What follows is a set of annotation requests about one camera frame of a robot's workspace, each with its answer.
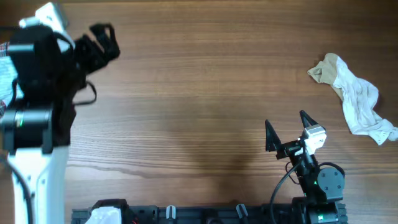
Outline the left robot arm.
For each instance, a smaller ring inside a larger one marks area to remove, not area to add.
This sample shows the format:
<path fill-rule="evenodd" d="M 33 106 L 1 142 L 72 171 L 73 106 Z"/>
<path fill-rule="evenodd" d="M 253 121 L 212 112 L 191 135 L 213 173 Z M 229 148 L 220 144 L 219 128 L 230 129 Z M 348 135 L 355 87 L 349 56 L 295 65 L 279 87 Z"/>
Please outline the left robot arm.
<path fill-rule="evenodd" d="M 119 57 L 111 24 L 70 41 L 46 25 L 22 28 L 7 54 L 16 69 L 13 96 L 1 118 L 4 164 L 12 172 L 16 223 L 63 223 L 65 170 L 75 95 L 92 87 L 87 76 Z M 65 41 L 66 50 L 59 42 Z"/>

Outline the light blue striped baby pants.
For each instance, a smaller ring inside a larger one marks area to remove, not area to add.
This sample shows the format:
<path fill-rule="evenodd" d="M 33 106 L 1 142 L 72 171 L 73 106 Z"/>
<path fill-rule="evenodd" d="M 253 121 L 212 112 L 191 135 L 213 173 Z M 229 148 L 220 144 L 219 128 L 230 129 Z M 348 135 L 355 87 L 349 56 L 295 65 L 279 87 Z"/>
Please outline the light blue striped baby pants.
<path fill-rule="evenodd" d="M 5 104 L 12 100 L 12 81 L 17 78 L 17 71 L 10 56 L 1 57 L 0 61 L 0 97 Z"/>

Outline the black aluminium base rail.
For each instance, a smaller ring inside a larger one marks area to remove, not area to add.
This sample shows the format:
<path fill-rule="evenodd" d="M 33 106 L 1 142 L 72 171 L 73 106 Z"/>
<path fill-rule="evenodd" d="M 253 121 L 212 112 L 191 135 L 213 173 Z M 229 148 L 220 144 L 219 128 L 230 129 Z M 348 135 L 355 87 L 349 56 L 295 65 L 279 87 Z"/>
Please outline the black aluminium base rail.
<path fill-rule="evenodd" d="M 166 219 L 166 207 L 131 206 L 127 211 L 114 207 L 72 211 L 72 223 L 326 223 L 347 224 L 346 206 L 336 203 L 320 208 L 304 205 L 267 204 L 246 206 L 248 217 L 239 219 L 235 207 L 176 207 L 176 219 Z"/>

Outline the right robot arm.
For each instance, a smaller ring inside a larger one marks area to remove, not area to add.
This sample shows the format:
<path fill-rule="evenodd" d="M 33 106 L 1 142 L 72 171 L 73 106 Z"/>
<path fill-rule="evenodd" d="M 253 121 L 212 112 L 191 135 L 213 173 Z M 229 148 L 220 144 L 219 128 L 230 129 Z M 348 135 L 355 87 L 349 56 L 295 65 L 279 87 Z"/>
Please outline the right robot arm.
<path fill-rule="evenodd" d="M 283 222 L 279 218 L 280 212 L 275 209 L 275 198 L 283 183 L 295 174 L 303 196 L 292 199 L 288 211 L 289 223 L 348 223 L 346 205 L 341 202 L 345 171 L 332 162 L 317 161 L 315 151 L 323 147 L 326 129 L 304 110 L 299 114 L 303 131 L 296 140 L 286 143 L 281 142 L 271 122 L 265 120 L 266 151 L 275 152 L 278 160 L 288 157 L 292 164 L 271 195 L 269 220 L 271 223 Z"/>

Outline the right grey rail clip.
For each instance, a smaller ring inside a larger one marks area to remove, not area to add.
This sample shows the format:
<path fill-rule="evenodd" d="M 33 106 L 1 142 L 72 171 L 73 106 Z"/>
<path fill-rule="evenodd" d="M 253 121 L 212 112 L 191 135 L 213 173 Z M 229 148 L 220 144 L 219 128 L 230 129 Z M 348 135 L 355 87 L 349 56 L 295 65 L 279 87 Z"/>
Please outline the right grey rail clip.
<path fill-rule="evenodd" d="M 245 219 L 248 217 L 248 211 L 246 210 L 246 206 L 242 203 L 236 206 L 236 211 L 239 219 Z"/>

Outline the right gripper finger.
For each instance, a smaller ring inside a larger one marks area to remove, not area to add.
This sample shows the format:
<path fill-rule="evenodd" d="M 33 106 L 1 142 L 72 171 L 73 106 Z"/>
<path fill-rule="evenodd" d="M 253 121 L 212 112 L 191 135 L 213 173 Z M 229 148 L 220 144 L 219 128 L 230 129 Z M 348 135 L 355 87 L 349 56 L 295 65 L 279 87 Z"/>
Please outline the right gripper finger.
<path fill-rule="evenodd" d="M 318 123 L 312 119 L 304 110 L 299 112 L 304 128 L 317 125 Z"/>
<path fill-rule="evenodd" d="M 267 119 L 265 120 L 266 127 L 266 151 L 278 151 L 281 146 L 281 141 L 271 125 L 271 122 Z"/>

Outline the red plaid folded garment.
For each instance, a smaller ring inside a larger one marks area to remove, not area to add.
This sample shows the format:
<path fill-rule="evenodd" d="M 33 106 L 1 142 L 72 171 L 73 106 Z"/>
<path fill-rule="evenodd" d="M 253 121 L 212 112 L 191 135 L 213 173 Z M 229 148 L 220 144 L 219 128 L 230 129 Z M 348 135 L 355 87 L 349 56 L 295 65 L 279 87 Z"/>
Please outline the red plaid folded garment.
<path fill-rule="evenodd" d="M 3 116 L 6 106 L 7 99 L 10 95 L 9 89 L 9 75 L 8 75 L 8 58 L 7 58 L 7 47 L 9 43 L 5 42 L 1 44 L 1 116 Z"/>

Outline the left grey rail clip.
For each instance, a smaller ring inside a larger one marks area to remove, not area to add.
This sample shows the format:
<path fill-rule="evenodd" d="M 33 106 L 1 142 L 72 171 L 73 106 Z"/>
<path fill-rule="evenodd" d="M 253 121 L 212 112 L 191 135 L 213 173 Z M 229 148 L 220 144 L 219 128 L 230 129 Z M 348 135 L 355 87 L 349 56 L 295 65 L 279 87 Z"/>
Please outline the left grey rail clip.
<path fill-rule="evenodd" d="M 169 205 L 166 207 L 166 219 L 171 221 L 176 219 L 177 209 L 174 205 Z"/>

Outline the grey rail clip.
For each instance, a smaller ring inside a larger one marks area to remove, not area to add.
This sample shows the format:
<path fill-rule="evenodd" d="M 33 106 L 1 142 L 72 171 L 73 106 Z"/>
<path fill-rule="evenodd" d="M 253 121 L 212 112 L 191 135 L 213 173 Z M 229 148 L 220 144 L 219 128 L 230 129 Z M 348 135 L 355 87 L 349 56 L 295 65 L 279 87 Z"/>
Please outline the grey rail clip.
<path fill-rule="evenodd" d="M 246 210 L 246 206 L 242 203 L 236 206 L 236 211 L 239 219 L 245 219 L 248 217 L 248 211 Z"/>
<path fill-rule="evenodd" d="M 169 205 L 166 207 L 166 219 L 171 221 L 176 219 L 177 209 L 174 205 Z"/>

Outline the beige and white baby shirt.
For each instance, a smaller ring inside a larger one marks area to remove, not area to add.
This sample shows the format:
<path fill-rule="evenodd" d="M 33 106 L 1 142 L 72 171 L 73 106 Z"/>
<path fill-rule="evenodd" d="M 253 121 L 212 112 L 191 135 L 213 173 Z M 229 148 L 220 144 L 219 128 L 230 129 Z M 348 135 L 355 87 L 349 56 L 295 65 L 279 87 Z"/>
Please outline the beige and white baby shirt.
<path fill-rule="evenodd" d="M 379 90 L 369 81 L 358 78 L 340 56 L 327 53 L 307 73 L 317 83 L 330 85 L 339 96 L 352 134 L 369 136 L 378 145 L 397 140 L 397 127 L 374 110 Z"/>

